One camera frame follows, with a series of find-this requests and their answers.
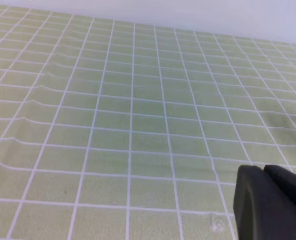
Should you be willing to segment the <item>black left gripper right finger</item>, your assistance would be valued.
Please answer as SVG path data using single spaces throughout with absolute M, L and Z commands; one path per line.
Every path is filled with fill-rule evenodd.
M 296 174 L 276 165 L 263 172 L 263 219 L 296 220 Z

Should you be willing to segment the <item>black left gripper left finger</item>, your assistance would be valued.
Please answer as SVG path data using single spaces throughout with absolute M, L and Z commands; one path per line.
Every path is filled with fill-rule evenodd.
M 238 168 L 233 211 L 240 240 L 296 240 L 295 220 L 263 219 L 264 169 Z

